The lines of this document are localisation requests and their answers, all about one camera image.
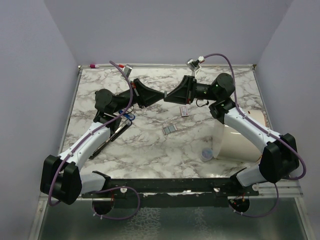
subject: gray wall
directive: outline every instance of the gray wall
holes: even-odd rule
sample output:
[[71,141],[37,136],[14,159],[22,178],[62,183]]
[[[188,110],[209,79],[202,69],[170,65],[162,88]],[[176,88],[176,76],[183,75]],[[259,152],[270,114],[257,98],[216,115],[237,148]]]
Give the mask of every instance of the gray wall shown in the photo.
[[[79,64],[256,64],[292,0],[44,0]],[[223,63],[223,58],[208,63]]]
[[56,154],[77,64],[42,0],[0,7],[0,238],[26,239]]
[[292,133],[307,164],[300,183],[320,239],[320,0],[294,0],[257,65],[273,127]]

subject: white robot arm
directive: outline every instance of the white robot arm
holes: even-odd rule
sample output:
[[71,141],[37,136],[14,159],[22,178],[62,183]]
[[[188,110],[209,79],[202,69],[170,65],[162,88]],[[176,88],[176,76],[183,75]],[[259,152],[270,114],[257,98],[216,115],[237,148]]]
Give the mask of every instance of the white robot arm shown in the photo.
[[[196,74],[185,75],[181,83],[170,93],[159,92],[144,86],[139,79],[131,82],[134,89],[131,105],[138,104],[140,108],[148,107],[163,99],[165,102],[178,104],[191,104],[194,99],[215,101],[209,106],[213,118],[222,124],[234,128],[251,141],[262,153],[260,164],[237,172],[230,178],[226,178],[227,186],[231,189],[230,195],[242,192],[247,186],[261,182],[276,183],[281,178],[288,176],[299,166],[298,158],[283,146],[283,142],[294,150],[297,150],[296,141],[290,134],[281,135],[262,126],[249,116],[241,115],[236,104],[230,98],[235,91],[233,78],[227,73],[221,73],[212,84],[197,83]],[[53,175],[56,173],[62,159],[70,155],[54,183],[52,196],[66,203],[72,204],[79,194],[104,190],[112,187],[112,179],[100,172],[80,174],[81,168],[86,160],[99,153],[109,142],[112,142],[119,134],[123,133],[131,125],[127,121],[120,126],[120,121],[112,125],[102,127],[89,136],[81,146],[73,153],[71,150],[90,134],[92,130],[114,118],[116,113],[128,105],[130,98],[129,91],[114,95],[107,89],[101,89],[95,93],[95,108],[97,109],[94,123],[87,132],[69,149],[62,152],[58,157],[48,156],[44,161],[40,190],[48,194],[52,184]]]

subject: black cable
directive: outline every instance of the black cable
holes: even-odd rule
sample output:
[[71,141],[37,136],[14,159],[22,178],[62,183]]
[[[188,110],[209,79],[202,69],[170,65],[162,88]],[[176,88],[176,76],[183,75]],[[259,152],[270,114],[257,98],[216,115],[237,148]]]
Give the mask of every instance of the black cable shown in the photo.
[[202,107],[204,107],[204,106],[206,106],[206,105],[209,105],[209,101],[207,100],[205,104],[199,106],[199,105],[198,105],[198,100],[199,100],[199,99],[197,99],[197,100],[195,101],[195,105],[197,105],[199,108],[202,108]]
[[132,107],[133,107],[132,110],[129,111],[129,112],[126,112],[126,114],[130,114],[130,113],[132,113],[132,112],[135,110],[135,105],[133,105]]

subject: metal bar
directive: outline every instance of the metal bar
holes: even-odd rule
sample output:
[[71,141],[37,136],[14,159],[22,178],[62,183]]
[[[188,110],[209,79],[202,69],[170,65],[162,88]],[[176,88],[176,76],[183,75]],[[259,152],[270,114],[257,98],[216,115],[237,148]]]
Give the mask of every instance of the metal bar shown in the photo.
[[272,130],[274,130],[273,126],[272,126],[272,123],[271,123],[271,120],[270,120],[270,115],[269,115],[269,112],[268,112],[268,109],[267,109],[267,106],[266,106],[266,102],[264,100],[264,96],[261,92],[261,87],[259,85],[259,81],[257,79],[257,74],[256,74],[256,70],[254,69],[254,67],[252,67],[252,72],[253,72],[253,76],[254,76],[254,79],[255,79],[255,82],[256,82],[256,85],[258,87],[258,90],[259,90],[259,93],[260,93],[260,97],[261,97],[261,100],[262,100],[262,104],[263,104],[263,107],[264,107],[264,110],[265,110],[265,114],[266,114],[266,117],[268,118],[268,121],[269,121],[269,125],[270,125],[270,128]]
[[[137,179],[107,179],[104,189],[126,186],[135,189],[138,193],[150,194],[174,194],[186,195],[188,193],[214,193],[217,198],[227,198],[228,196],[239,196],[243,193],[246,196],[257,196],[252,186],[238,189],[230,178],[137,178]],[[126,195],[120,190],[114,190],[116,199],[125,198]],[[106,193],[85,193],[83,198],[103,198],[110,197],[110,192]]]
[[[212,192],[169,195],[158,193],[152,195],[139,194],[141,208],[188,208],[188,207],[216,207],[227,208],[229,206],[226,197],[216,197]],[[137,207],[137,196],[134,193],[127,194],[126,198],[117,198],[115,208],[134,209]]]
[[82,69],[79,70],[78,77],[77,77],[77,80],[76,80],[75,89],[74,89],[74,92],[73,92],[70,109],[69,109],[69,112],[68,112],[68,115],[67,115],[66,123],[65,123],[65,126],[64,126],[63,134],[62,134],[61,143],[60,143],[60,146],[59,146],[59,152],[58,152],[59,154],[62,152],[63,147],[64,147],[65,138],[66,138],[66,134],[67,134],[67,131],[68,131],[69,122],[70,122],[70,117],[71,117],[72,110],[74,108],[74,104],[75,104],[75,101],[76,101],[76,96],[77,96],[77,92],[78,92],[81,76],[82,76]]
[[29,240],[36,240],[39,238],[41,225],[45,216],[47,201],[39,201],[36,208],[35,216],[29,233]]
[[305,201],[302,199],[302,197],[296,197],[295,203],[296,203],[296,207],[298,209],[298,212],[300,214],[302,225],[303,225],[304,232],[305,232],[307,239],[308,240],[316,240],[314,230],[311,226],[311,223],[310,223],[310,220],[309,220],[309,217],[307,214]]
[[[122,65],[126,65],[129,64],[132,67],[135,68],[187,68],[186,64],[148,64],[148,63],[119,63]],[[99,66],[100,68],[114,68],[113,65],[107,63],[107,64],[96,64],[96,66]],[[201,64],[201,66],[203,68],[211,68],[211,67],[226,67],[228,68],[229,65],[228,64]],[[235,68],[248,68],[248,67],[252,67],[252,64],[233,64],[232,65]],[[79,69],[90,69],[89,65],[80,65],[78,66]]]

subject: marble tabletop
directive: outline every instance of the marble tabletop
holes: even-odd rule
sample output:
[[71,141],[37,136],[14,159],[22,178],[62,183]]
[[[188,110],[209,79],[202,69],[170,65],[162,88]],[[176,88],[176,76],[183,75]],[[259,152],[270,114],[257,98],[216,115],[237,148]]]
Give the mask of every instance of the marble tabletop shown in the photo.
[[[227,67],[203,67],[198,83],[211,84]],[[243,109],[265,113],[251,67],[234,69],[238,102]],[[139,78],[147,87],[158,91],[173,90],[188,68],[135,67],[130,79]],[[118,94],[128,89],[120,73],[111,67],[84,69],[64,139],[63,151],[81,137],[96,114],[95,92],[108,89]],[[144,109],[135,105],[133,125],[110,143],[93,160],[87,160],[82,173],[99,171],[112,178],[218,178],[229,177],[252,163],[213,159],[201,160],[201,150],[212,147],[213,119],[208,106],[187,105],[189,116],[181,117],[179,104],[158,101]],[[175,124],[178,131],[164,135],[162,128]]]

